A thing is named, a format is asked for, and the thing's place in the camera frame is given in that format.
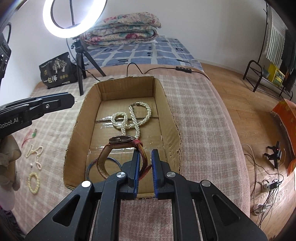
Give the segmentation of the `left white gloved hand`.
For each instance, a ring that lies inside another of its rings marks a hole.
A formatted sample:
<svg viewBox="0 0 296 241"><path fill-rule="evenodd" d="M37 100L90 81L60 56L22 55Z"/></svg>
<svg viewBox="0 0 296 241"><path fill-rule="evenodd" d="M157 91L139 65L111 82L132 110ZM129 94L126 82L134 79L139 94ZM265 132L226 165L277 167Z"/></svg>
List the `left white gloved hand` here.
<svg viewBox="0 0 296 241"><path fill-rule="evenodd" d="M16 160L22 155L20 148L12 135L1 139L1 208L10 211L15 205L15 192L21 182L16 169Z"/></svg>

